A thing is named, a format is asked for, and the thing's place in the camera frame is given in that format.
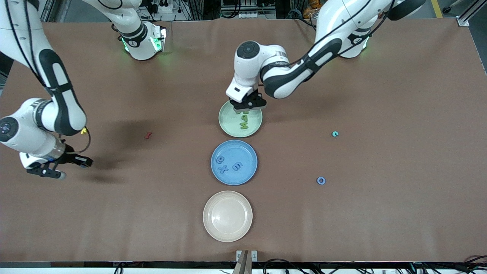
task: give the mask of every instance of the table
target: table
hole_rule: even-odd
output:
[[[356,59],[336,59],[288,99],[268,100],[244,140],[259,168],[226,186],[211,173],[233,55],[248,39],[304,54],[314,31],[292,20],[175,22],[170,53],[133,60],[109,23],[48,23],[88,114],[87,170],[27,174],[0,147],[0,260],[224,261],[235,251],[294,261],[463,261],[487,253],[487,77],[455,19],[387,21]],[[47,98],[15,64],[1,114]],[[146,132],[152,132],[149,140]],[[331,136],[333,131],[339,137]],[[81,148],[86,137],[68,138]],[[318,185],[319,176],[326,178]],[[250,201],[239,241],[205,231],[215,193]]]

